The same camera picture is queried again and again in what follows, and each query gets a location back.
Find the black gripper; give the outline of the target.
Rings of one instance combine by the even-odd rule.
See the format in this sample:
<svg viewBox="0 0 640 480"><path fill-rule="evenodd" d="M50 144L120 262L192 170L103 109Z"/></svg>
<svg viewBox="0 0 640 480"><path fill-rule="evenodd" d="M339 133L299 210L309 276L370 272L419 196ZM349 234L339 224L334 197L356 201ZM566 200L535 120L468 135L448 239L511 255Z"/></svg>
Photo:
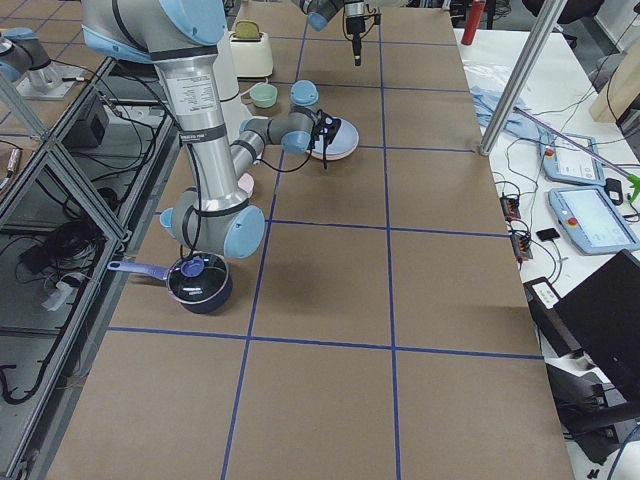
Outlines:
<svg viewBox="0 0 640 480"><path fill-rule="evenodd" d="M364 17L346 17L344 21L345 35L351 38L354 65L359 67L362 63L362 39L367 30Z"/></svg>
<svg viewBox="0 0 640 480"><path fill-rule="evenodd" d="M335 118L326 112L318 113L318 120L312 130L313 150L326 150L335 137Z"/></svg>

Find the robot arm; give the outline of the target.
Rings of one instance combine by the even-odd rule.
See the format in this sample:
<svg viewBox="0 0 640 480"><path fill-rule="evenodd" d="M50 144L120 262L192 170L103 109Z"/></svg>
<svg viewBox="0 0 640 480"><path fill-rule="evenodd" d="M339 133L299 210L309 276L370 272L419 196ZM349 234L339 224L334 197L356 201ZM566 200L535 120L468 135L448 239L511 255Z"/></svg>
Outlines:
<svg viewBox="0 0 640 480"><path fill-rule="evenodd" d="M316 86L296 82L285 118L253 117L238 139L227 127L214 63L227 26L220 1L85 1L86 44L113 59L154 66L196 185L173 208L172 233L184 247L243 259L260 246L262 210L239 180L268 145L304 154L326 125Z"/></svg>
<svg viewBox="0 0 640 480"><path fill-rule="evenodd" d="M364 1L343 0L297 0L293 1L306 16L307 23L316 31L321 31L342 13L344 36L351 43L354 65L362 62L362 39L366 33L366 6Z"/></svg>

